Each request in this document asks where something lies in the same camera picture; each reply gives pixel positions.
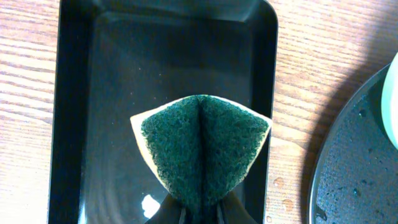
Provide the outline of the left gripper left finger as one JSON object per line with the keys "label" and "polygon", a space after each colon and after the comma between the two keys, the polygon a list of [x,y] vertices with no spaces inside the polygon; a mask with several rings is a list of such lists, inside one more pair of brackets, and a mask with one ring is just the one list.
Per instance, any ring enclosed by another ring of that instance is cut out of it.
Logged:
{"label": "left gripper left finger", "polygon": [[145,224],[185,224],[186,209],[170,194],[161,203],[159,210]]}

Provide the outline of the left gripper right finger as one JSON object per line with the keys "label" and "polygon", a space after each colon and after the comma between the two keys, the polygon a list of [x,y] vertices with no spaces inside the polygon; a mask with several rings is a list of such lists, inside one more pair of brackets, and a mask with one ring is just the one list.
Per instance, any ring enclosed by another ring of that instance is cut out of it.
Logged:
{"label": "left gripper right finger", "polygon": [[217,204],[218,224],[257,224],[231,191]]}

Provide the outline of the green yellow sponge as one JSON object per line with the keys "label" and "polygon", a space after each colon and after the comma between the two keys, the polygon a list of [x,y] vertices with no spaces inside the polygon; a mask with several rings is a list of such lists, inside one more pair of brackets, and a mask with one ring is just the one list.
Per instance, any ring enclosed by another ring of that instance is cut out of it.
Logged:
{"label": "green yellow sponge", "polygon": [[192,95],[130,118],[142,158],[194,217],[247,176],[272,120],[237,102]]}

